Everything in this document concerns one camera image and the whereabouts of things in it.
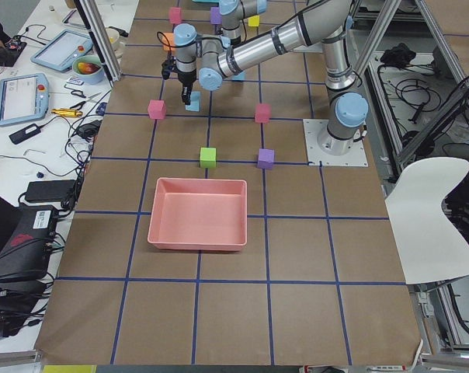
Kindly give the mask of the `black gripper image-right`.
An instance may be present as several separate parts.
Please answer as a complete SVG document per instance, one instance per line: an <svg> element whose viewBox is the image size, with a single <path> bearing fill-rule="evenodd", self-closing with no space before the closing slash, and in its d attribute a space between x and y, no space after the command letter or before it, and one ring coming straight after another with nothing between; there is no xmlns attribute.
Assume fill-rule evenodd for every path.
<svg viewBox="0 0 469 373"><path fill-rule="evenodd" d="M193 84L196 81L196 73L194 71L184 72L179 71L177 73L178 80L182 84L181 98L182 101L189 105L191 104L191 92L193 91Z"/></svg>

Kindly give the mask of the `silver robot arm image-right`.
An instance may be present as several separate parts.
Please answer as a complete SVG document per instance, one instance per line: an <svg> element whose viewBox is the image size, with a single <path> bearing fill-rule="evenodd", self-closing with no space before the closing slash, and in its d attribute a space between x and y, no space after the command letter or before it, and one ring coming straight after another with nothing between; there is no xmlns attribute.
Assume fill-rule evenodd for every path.
<svg viewBox="0 0 469 373"><path fill-rule="evenodd" d="M357 73L346 56L350 1L312 1L288 20L252 39L241 39L241 24L266 11L265 1L220 1L221 35L199 34L188 23L173 31L173 45L162 63L162 77L172 73L182 84L184 104L191 101L194 82L208 91L234 75L299 47L321 44L325 56L330 118L316 137L327 155L343 156L354 143L369 111L367 101L353 86Z"/></svg>

